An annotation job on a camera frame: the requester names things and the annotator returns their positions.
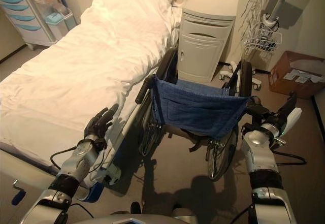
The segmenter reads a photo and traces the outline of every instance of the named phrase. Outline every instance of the black wire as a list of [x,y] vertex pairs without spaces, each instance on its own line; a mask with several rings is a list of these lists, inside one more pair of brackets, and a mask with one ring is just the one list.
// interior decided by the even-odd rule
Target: black wire
[[105,154],[105,151],[103,151],[103,158],[102,158],[102,161],[101,161],[101,163],[99,163],[99,165],[98,165],[96,168],[92,169],[92,170],[91,170],[90,172],[88,172],[88,173],[91,173],[91,172],[93,172],[93,171],[97,170],[99,167],[101,167],[101,166],[102,166],[102,163],[103,163],[103,161],[104,161],[104,154]]
[[61,167],[59,167],[59,166],[54,162],[53,157],[55,157],[55,156],[58,155],[58,154],[62,154],[62,153],[66,153],[66,152],[71,151],[71,150],[75,150],[76,148],[77,148],[77,147],[75,146],[75,147],[72,147],[72,148],[70,148],[70,149],[66,149],[66,150],[63,150],[63,151],[59,151],[59,152],[57,152],[57,153],[55,153],[55,154],[52,154],[51,157],[50,157],[50,160],[51,160],[52,164],[53,164],[56,168],[58,168],[59,170],[61,170]]
[[283,152],[279,152],[279,151],[275,151],[275,150],[272,150],[272,152],[274,154],[283,155],[283,156],[301,160],[301,162],[277,163],[276,164],[277,166],[302,166],[302,165],[307,164],[307,161],[304,158],[302,158],[301,156],[298,156],[295,154],[287,154],[287,153],[283,153]]
[[70,207],[71,206],[74,206],[74,205],[78,205],[78,206],[80,206],[81,208],[83,208],[90,216],[91,216],[91,218],[93,218],[93,215],[85,208],[85,207],[83,207],[81,204],[79,204],[79,203],[75,203],[75,204],[72,204],[72,205],[70,205]]
[[276,25],[278,25],[278,26],[277,26],[276,30],[274,30],[273,32],[278,31],[278,29],[279,29],[279,27],[280,27],[280,23],[279,23],[278,19],[275,19],[275,21],[276,21],[276,23],[273,25],[273,27],[272,27],[271,29],[273,30],[273,28],[274,28]]
[[238,215],[236,215],[236,217],[232,220],[232,222],[230,222],[230,224],[234,224],[235,221],[237,221],[246,211],[248,211],[249,207],[250,205],[246,209],[242,210],[242,212],[240,212]]

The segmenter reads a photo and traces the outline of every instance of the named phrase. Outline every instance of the white blanket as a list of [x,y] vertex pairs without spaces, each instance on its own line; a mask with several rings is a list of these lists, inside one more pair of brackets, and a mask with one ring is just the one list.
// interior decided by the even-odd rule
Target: white blanket
[[126,96],[162,58],[180,15],[171,0],[94,0],[80,25],[0,83],[0,141],[50,166],[104,107],[119,104],[121,129]]

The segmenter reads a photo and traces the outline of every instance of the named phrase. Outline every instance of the cabinet door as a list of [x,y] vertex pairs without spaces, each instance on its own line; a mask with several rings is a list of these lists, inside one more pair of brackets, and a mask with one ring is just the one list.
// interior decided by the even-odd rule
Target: cabinet door
[[210,82],[220,58],[223,41],[183,34],[179,43],[178,74],[195,82]]

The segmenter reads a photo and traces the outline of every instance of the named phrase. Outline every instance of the blue bed pedal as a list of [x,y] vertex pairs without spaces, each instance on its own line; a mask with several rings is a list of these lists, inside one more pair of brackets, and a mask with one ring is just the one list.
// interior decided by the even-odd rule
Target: blue bed pedal
[[91,202],[94,203],[96,202],[104,189],[104,185],[102,183],[95,183],[95,185],[90,189],[89,194],[86,199],[82,200],[83,202]]

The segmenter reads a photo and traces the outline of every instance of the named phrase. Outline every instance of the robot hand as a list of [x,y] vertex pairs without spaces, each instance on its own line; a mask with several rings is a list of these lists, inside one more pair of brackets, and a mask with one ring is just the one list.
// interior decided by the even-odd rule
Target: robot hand
[[93,134],[98,138],[103,138],[108,127],[112,125],[110,122],[113,119],[113,115],[118,109],[118,104],[113,105],[110,109],[107,107],[102,109],[96,116],[94,116],[85,128],[84,137]]

